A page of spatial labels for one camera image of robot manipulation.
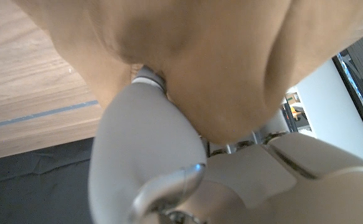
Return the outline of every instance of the wooden surface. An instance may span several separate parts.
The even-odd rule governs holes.
[[[45,33],[0,0],[0,157],[94,136],[94,100]]]

